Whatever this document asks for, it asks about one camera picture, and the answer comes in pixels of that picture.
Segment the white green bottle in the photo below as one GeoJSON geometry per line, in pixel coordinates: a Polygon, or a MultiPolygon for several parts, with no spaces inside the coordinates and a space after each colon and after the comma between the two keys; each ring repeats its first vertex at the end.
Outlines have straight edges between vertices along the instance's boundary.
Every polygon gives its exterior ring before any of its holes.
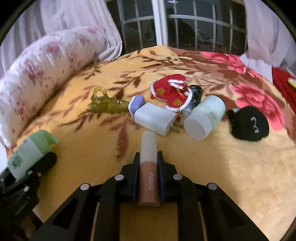
{"type": "Polygon", "coordinates": [[[16,180],[25,177],[29,169],[51,151],[59,140],[45,130],[28,136],[8,159],[8,169],[16,180]]]}
{"type": "Polygon", "coordinates": [[[193,139],[203,141],[217,127],[225,113],[223,100],[209,95],[185,119],[184,129],[193,139]]]}

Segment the pink lip gloss tube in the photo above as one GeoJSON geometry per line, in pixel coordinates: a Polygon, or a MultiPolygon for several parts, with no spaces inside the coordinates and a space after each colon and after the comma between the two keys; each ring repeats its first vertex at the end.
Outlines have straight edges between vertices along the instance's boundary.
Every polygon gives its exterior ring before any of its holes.
{"type": "Polygon", "coordinates": [[[152,131],[144,132],[141,138],[138,206],[160,206],[157,139],[152,131]]]}

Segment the black knit pouch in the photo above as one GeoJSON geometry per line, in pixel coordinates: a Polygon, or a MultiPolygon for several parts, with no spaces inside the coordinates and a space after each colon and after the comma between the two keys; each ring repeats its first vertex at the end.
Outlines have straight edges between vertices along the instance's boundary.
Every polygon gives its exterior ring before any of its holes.
{"type": "Polygon", "coordinates": [[[226,113],[234,138],[258,142],[269,135],[269,124],[265,115],[253,106],[229,109],[226,113]]]}

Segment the purple white small case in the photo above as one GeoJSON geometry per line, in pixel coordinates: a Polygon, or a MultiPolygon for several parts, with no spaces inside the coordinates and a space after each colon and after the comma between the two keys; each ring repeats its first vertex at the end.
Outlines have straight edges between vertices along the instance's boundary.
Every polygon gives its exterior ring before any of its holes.
{"type": "Polygon", "coordinates": [[[141,95],[135,95],[132,97],[131,101],[128,104],[128,111],[130,115],[134,117],[135,112],[145,104],[145,99],[141,95]]]}

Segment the red crochet pouch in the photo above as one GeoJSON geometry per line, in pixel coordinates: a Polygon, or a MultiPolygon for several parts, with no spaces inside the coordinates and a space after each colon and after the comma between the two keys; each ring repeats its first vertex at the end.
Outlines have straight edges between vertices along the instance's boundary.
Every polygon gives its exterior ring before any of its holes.
{"type": "Polygon", "coordinates": [[[177,114],[177,121],[181,121],[182,110],[190,103],[193,92],[189,88],[186,77],[172,74],[153,81],[151,98],[166,102],[165,109],[177,114]]]}

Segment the floral beige fleece blanket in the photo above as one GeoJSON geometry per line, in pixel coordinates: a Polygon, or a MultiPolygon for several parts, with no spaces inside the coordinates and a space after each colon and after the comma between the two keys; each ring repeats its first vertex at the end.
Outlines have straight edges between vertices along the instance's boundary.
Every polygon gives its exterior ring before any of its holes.
{"type": "Polygon", "coordinates": [[[276,87],[232,55],[164,46],[138,50],[84,68],[64,84],[22,133],[39,129],[60,142],[57,163],[41,178],[37,217],[46,221],[82,183],[97,185],[116,175],[140,150],[144,132],[129,113],[87,112],[95,87],[110,97],[150,101],[154,79],[184,75],[204,96],[220,97],[227,109],[252,105],[268,119],[269,135],[241,141],[224,118],[203,141],[184,130],[157,137],[166,162],[193,182],[216,183],[269,240],[280,240],[295,218],[295,113],[276,87]]]}

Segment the pink floral rolled quilt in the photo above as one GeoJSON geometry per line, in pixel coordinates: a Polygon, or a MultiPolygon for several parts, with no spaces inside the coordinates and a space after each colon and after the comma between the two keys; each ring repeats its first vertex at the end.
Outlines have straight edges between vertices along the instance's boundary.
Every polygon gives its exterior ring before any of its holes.
{"type": "Polygon", "coordinates": [[[107,46],[90,27],[47,35],[18,56],[1,78],[1,138],[13,148],[31,119],[72,74],[95,60],[107,46]]]}

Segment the white charger plug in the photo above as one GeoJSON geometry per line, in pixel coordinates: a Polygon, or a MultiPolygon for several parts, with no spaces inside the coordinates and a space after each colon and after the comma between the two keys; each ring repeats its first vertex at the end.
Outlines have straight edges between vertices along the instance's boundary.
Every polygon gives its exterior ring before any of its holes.
{"type": "Polygon", "coordinates": [[[177,114],[152,103],[146,103],[134,114],[136,124],[165,137],[170,131],[179,133],[174,127],[177,114]]]}

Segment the dark green small bottle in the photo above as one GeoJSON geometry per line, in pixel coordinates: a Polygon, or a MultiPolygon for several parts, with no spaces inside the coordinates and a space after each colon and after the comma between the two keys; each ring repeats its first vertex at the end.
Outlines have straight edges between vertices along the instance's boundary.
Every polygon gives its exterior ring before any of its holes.
{"type": "Polygon", "coordinates": [[[201,98],[204,92],[199,85],[190,85],[189,88],[192,90],[192,98],[186,108],[184,108],[181,112],[181,125],[184,125],[185,119],[189,117],[192,110],[201,102],[201,98]]]}

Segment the red blanket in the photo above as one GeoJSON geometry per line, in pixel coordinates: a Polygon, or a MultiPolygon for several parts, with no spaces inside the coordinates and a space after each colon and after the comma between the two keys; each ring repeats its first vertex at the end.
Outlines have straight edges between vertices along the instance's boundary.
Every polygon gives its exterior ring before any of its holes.
{"type": "Polygon", "coordinates": [[[295,113],[296,90],[290,83],[288,83],[288,79],[293,77],[288,72],[275,67],[272,67],[272,76],[273,85],[281,92],[295,113]]]}

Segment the yellow cartoon pillow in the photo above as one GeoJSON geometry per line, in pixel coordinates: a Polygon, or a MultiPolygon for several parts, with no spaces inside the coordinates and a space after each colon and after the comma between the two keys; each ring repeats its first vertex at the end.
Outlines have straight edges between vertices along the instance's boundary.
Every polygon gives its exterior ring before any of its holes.
{"type": "Polygon", "coordinates": [[[288,78],[288,83],[296,89],[296,79],[295,78],[288,78]]]}

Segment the left sheer white curtain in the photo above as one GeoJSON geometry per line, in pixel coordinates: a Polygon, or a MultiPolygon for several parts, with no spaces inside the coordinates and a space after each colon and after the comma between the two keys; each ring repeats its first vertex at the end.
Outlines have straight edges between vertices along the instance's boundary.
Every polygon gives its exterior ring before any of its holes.
{"type": "Polygon", "coordinates": [[[9,27],[1,42],[1,74],[4,74],[34,41],[56,31],[91,27],[106,38],[107,46],[98,60],[120,56],[122,39],[106,1],[35,1],[9,27]]]}

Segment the sheer white curtain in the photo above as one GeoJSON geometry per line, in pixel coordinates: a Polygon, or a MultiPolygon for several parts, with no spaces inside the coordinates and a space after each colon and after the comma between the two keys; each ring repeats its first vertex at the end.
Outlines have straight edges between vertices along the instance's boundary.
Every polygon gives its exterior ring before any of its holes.
{"type": "Polygon", "coordinates": [[[106,38],[107,46],[98,60],[120,56],[122,39],[106,1],[35,1],[9,27],[1,42],[1,74],[4,74],[34,41],[56,31],[91,27],[106,38]]]}
{"type": "Polygon", "coordinates": [[[273,82],[272,68],[295,77],[295,41],[281,19],[262,1],[244,1],[248,50],[239,59],[273,82]]]}

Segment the right sheer white curtain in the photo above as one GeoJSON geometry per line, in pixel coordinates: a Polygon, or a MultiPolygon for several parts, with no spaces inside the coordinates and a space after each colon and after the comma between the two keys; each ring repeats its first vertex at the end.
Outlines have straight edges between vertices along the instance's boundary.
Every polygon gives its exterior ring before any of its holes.
{"type": "Polygon", "coordinates": [[[272,68],[295,77],[295,41],[281,19],[262,1],[244,1],[248,50],[239,59],[273,82],[272,68]]]}

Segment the white barred window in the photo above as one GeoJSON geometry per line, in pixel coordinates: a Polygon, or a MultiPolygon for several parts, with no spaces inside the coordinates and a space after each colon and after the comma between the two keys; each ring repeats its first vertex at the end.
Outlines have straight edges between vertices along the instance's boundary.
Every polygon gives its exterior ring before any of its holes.
{"type": "Polygon", "coordinates": [[[247,50],[243,1],[107,1],[123,54],[156,45],[241,55],[247,50]]]}

